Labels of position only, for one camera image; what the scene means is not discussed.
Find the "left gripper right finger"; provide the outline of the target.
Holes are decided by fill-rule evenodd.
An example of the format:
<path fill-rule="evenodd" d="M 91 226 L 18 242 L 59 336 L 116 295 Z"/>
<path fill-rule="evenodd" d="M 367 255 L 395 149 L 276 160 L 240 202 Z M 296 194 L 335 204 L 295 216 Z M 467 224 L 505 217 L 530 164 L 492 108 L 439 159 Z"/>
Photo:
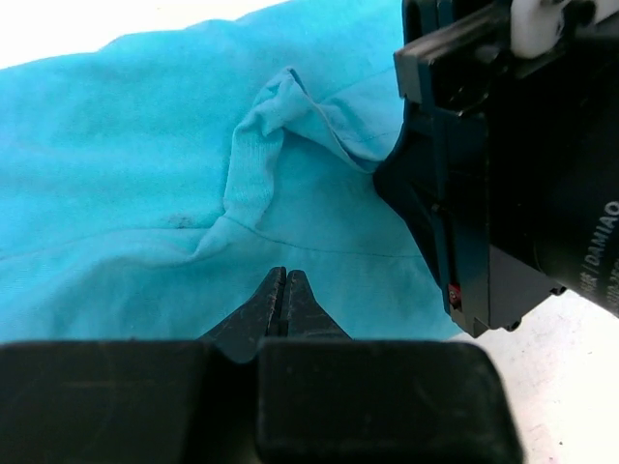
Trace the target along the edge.
<path fill-rule="evenodd" d="M 306 275 L 273 269 L 257 350 L 255 443 L 266 463 L 520 463 L 502 379 L 463 342 L 353 340 Z"/>

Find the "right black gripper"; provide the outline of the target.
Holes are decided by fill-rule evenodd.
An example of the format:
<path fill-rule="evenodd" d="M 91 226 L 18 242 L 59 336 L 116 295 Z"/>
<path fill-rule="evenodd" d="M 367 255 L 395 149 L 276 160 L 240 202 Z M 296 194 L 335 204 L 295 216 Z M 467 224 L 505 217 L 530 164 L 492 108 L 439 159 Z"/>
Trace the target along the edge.
<path fill-rule="evenodd" d="M 373 176 L 465 332 L 573 291 L 618 310 L 618 5 L 405 1 Z"/>

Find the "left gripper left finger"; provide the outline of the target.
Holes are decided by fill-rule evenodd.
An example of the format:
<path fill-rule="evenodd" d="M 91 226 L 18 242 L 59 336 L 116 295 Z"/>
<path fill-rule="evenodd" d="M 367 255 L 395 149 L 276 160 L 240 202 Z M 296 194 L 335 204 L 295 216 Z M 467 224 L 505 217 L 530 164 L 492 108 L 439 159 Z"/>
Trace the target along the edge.
<path fill-rule="evenodd" d="M 274 268 L 197 339 L 4 344 L 2 461 L 256 462 L 255 357 L 285 283 Z"/>

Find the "teal t shirt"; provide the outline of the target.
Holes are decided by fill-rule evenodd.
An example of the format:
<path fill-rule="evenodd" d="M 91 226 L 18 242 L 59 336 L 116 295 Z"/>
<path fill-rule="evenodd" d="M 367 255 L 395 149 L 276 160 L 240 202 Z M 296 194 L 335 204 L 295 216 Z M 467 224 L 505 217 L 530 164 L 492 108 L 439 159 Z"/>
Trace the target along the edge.
<path fill-rule="evenodd" d="M 457 326 L 372 173 L 398 1 L 290 1 L 1 72 L 1 338 L 195 338 L 273 268 L 358 338 Z"/>

